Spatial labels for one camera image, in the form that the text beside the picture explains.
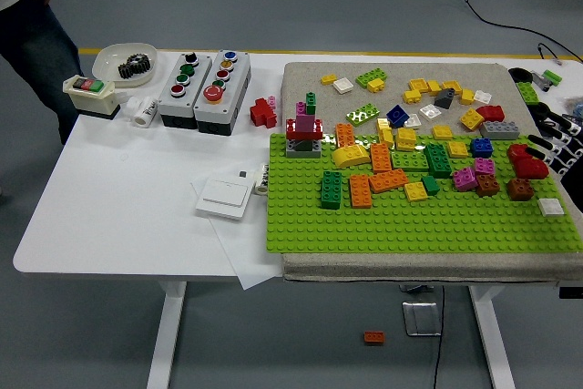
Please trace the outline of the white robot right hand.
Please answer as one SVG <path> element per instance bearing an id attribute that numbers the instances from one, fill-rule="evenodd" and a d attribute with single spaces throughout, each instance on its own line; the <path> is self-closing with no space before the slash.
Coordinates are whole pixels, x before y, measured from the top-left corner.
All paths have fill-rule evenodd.
<path id="1" fill-rule="evenodd" d="M 582 127 L 552 112 L 544 103 L 530 105 L 528 110 L 539 131 L 558 143 L 528 135 L 527 138 L 544 151 L 526 147 L 526 153 L 542 160 L 561 177 L 564 190 L 582 211 Z"/>

